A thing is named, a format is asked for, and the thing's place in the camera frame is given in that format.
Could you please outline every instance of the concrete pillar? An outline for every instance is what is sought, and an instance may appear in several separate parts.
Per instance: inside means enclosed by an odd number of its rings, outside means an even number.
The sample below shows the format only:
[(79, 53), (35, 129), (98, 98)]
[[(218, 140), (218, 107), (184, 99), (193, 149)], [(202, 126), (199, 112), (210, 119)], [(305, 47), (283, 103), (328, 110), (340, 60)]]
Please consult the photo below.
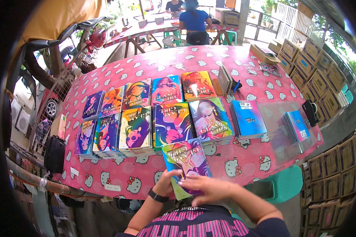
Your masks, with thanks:
[(223, 8), (225, 4), (225, 0), (216, 0), (216, 7)]
[(239, 40), (244, 40), (245, 27), (247, 25), (248, 12), (249, 12), (249, 0), (236, 0), (235, 10), (240, 12), (240, 28), (237, 33)]

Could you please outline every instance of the notebook cover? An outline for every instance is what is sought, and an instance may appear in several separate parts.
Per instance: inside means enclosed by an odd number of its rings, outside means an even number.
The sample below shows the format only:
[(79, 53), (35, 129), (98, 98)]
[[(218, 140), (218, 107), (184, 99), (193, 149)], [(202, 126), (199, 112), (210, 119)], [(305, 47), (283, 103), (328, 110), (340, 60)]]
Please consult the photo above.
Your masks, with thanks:
[(102, 106), (100, 107), (99, 117), (117, 114), (121, 111), (121, 101), (123, 99), (124, 88), (122, 86), (104, 93)]
[(177, 200), (202, 194), (201, 191), (189, 190), (178, 185), (180, 179), (185, 178), (186, 175), (202, 175), (212, 177), (211, 170), (207, 163), (207, 159), (199, 138), (163, 145), (162, 151), (168, 171), (173, 169), (183, 170), (182, 175), (174, 176), (171, 179)]
[(116, 150), (120, 113), (98, 119), (93, 151)]
[(181, 81), (178, 75), (153, 80), (152, 106), (182, 101)]
[(90, 120), (80, 124), (75, 145), (76, 155), (90, 154), (89, 151), (93, 143), (95, 124), (96, 120)]
[(265, 123), (256, 101), (232, 101), (232, 105), (242, 136), (266, 133)]
[(197, 135), (202, 142), (234, 135), (231, 122), (218, 97), (192, 101), (189, 105)]
[(187, 102), (157, 105), (155, 119), (155, 147), (193, 138)]
[(289, 121), (294, 129), (295, 136), (298, 141), (304, 141), (310, 137), (309, 131), (306, 127), (306, 124), (303, 121), (303, 118), (298, 110), (292, 112), (286, 112), (289, 118)]
[(185, 100), (217, 96), (207, 71), (182, 73), (182, 85)]
[(83, 119), (87, 119), (99, 113), (99, 108), (103, 98), (103, 93), (104, 91), (99, 91), (87, 97), (87, 102), (83, 110), (83, 116), (82, 116)]
[(142, 108), (150, 105), (151, 79), (128, 83), (123, 96), (122, 110)]
[(119, 149), (150, 147), (151, 107), (125, 110), (121, 118)]

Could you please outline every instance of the white plastic chair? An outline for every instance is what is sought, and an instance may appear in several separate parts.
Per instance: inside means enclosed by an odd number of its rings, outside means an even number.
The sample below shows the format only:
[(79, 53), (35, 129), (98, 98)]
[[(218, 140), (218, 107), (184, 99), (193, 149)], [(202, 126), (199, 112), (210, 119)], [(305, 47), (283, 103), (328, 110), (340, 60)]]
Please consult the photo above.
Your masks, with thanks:
[(169, 35), (167, 37), (165, 37), (162, 42), (164, 44), (164, 46), (168, 47), (168, 48), (176, 48), (176, 46), (173, 44), (174, 40), (180, 40), (182, 41), (182, 45), (186, 44), (186, 40), (180, 39), (178, 37), (175, 37), (174, 35)]

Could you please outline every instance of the black watch strap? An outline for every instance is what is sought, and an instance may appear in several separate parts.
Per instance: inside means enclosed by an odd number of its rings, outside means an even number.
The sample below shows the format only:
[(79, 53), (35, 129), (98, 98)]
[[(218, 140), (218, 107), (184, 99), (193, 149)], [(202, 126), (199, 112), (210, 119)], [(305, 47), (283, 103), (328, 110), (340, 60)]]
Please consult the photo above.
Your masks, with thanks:
[(149, 196), (151, 196), (151, 198), (156, 200), (157, 202), (164, 203), (164, 202), (169, 201), (169, 197), (164, 197), (164, 196), (158, 195), (157, 193), (153, 192), (153, 188), (150, 189)]

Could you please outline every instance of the hello kitty print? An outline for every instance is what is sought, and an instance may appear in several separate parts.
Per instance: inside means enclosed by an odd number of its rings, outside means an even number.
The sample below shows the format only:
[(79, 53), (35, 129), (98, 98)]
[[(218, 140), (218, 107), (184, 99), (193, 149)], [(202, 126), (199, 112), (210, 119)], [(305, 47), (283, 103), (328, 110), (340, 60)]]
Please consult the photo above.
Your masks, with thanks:
[[(62, 113), (67, 115), (64, 170), (62, 174), (55, 174), (53, 179), (90, 193), (146, 199), (150, 188), (158, 182), (166, 169), (162, 156), (85, 160), (71, 152), (75, 149), (76, 135), (82, 122), (82, 111), (87, 97), (95, 92), (108, 91), (129, 82), (181, 75), (183, 72), (208, 71), (211, 79), (217, 78), (219, 65), (224, 65), (232, 77), (242, 83), (240, 92), (232, 96), (219, 96), (229, 115), (229, 104), (234, 100), (255, 100), (257, 103), (295, 102), (297, 107), (298, 103), (304, 102), (290, 78), (265, 76), (261, 73), (258, 58), (245, 47), (225, 45), (179, 47), (122, 59), (87, 73), (73, 82), (72, 89), (62, 104)], [(281, 67), (279, 70), (281, 75), (285, 75)], [(268, 108), (261, 112), (268, 118), (274, 117), (275, 113), (281, 113), (280, 110)], [(316, 144), (312, 148), (283, 164), (278, 164), (276, 160), (269, 135), (257, 139), (233, 138), (229, 145), (206, 148), (205, 154), (215, 178), (246, 185), (289, 167), (295, 159), (306, 157), (317, 146), (323, 144), (318, 127), (314, 137)], [(70, 167), (75, 168), (79, 175), (71, 174)]]

